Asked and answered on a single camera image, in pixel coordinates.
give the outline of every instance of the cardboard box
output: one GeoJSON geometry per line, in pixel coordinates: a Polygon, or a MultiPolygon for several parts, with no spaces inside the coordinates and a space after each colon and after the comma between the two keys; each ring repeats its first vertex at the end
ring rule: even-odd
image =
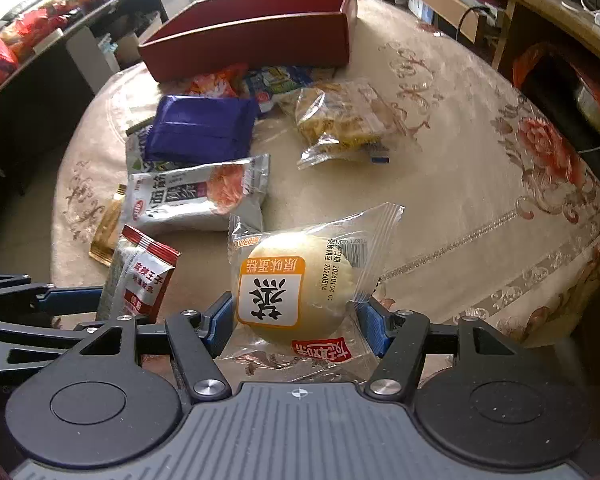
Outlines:
{"type": "Polygon", "coordinates": [[[158,82],[246,62],[342,66],[357,0],[199,0],[140,45],[158,82]]]}

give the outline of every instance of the beige tablecloth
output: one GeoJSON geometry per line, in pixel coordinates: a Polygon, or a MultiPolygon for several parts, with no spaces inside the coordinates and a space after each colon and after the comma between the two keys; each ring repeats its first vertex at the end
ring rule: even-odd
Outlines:
{"type": "MultiPolygon", "coordinates": [[[[478,57],[402,10],[360,0],[352,57],[416,141],[390,165],[329,161],[298,171],[302,141],[280,113],[259,122],[253,153],[272,155],[269,230],[390,201],[405,206],[376,297],[433,322],[468,313],[535,346],[569,333],[600,282],[600,184],[542,114],[478,57]]],[[[176,91],[178,85],[163,91],[176,91]]],[[[58,175],[52,280],[99,285],[88,257],[118,183],[125,130],[160,89],[143,65],[114,76],[85,112],[58,175]]],[[[179,232],[182,252],[161,315],[204,310],[230,288],[226,235],[179,232]]]]}

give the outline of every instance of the orange label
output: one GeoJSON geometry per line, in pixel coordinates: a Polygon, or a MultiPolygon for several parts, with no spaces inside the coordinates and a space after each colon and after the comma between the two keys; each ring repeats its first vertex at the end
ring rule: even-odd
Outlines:
{"type": "Polygon", "coordinates": [[[296,326],[304,266],[300,256],[244,260],[238,284],[238,320],[274,328],[296,326]]]}

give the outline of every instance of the red logo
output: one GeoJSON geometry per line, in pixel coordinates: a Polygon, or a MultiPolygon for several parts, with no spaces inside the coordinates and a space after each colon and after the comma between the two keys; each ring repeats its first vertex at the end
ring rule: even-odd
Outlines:
{"type": "Polygon", "coordinates": [[[136,204],[134,205],[134,220],[138,220],[138,218],[140,218],[140,215],[142,214],[143,209],[144,209],[144,200],[136,201],[136,204]]]}
{"type": "Polygon", "coordinates": [[[125,306],[134,316],[137,316],[138,314],[151,314],[151,305],[146,304],[128,288],[125,289],[125,306]]]}
{"type": "Polygon", "coordinates": [[[327,359],[332,363],[341,363],[351,359],[351,352],[347,348],[343,337],[337,339],[317,339],[315,341],[292,341],[294,352],[302,357],[313,359],[327,359]]]}

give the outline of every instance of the clear plastic snack bag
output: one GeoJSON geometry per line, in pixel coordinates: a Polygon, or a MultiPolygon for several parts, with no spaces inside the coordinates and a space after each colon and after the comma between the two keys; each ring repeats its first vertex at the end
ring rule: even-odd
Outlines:
{"type": "Polygon", "coordinates": [[[279,96],[309,147],[298,160],[301,170],[330,158],[389,162],[401,137],[399,118],[365,79],[322,82],[279,96]]]}
{"type": "Polygon", "coordinates": [[[371,297],[404,208],[385,203],[333,222],[257,233],[232,217],[237,325],[216,364],[241,381],[368,380],[378,364],[356,318],[371,297]]]}

